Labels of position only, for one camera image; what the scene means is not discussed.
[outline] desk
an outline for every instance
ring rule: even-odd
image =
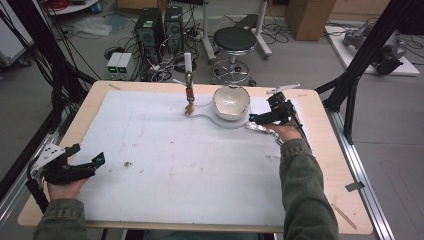
[[[195,94],[213,94],[220,86],[195,85]],[[251,96],[265,96],[268,88],[246,87]],[[85,133],[95,118],[99,107],[108,91],[141,91],[160,93],[183,93],[184,87],[167,83],[134,83],[99,81],[94,84],[80,111],[64,136],[61,146],[70,146],[82,142]],[[365,207],[357,191],[348,192],[345,186],[353,179],[347,167],[344,155],[333,133],[330,122],[322,107],[321,100],[313,90],[292,89],[285,91],[287,98],[296,99],[302,109],[304,124],[308,126],[309,141],[314,154],[324,173],[325,193],[335,210],[339,222],[340,233],[369,234],[372,226]],[[41,212],[35,201],[30,198],[22,210],[18,222],[21,225],[37,225]],[[211,230],[211,231],[250,231],[250,232],[282,232],[279,226],[241,226],[241,225],[207,225],[207,224],[161,224],[135,222],[88,221],[89,227],[101,228],[147,228],[178,230]]]

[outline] black stool seat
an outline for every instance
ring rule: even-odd
[[[221,28],[215,32],[213,40],[218,48],[225,51],[247,51],[256,44],[255,34],[235,27]]]

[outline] olive jacket sleeve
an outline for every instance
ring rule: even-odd
[[[73,199],[51,201],[35,230],[33,239],[87,239],[83,203]]]
[[[338,239],[337,219],[324,194],[322,171],[304,140],[281,146],[280,178],[286,210],[284,239]]]

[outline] stool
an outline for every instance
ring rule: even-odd
[[[236,60],[236,56],[251,52],[256,46],[256,37],[250,31],[243,28],[227,27],[215,32],[213,42],[219,52],[230,55],[229,59],[220,60],[212,67],[215,80],[228,84],[238,84],[248,80],[249,86],[256,86],[251,79],[249,67],[242,61]]]

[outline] person's right hand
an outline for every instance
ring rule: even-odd
[[[287,142],[292,139],[303,139],[293,119],[284,125],[271,123],[264,125],[264,127],[274,130],[283,142]]]
[[[54,185],[51,183],[47,183],[50,201],[56,199],[77,199],[82,185],[84,185],[87,180],[88,178],[72,182],[66,185]]]

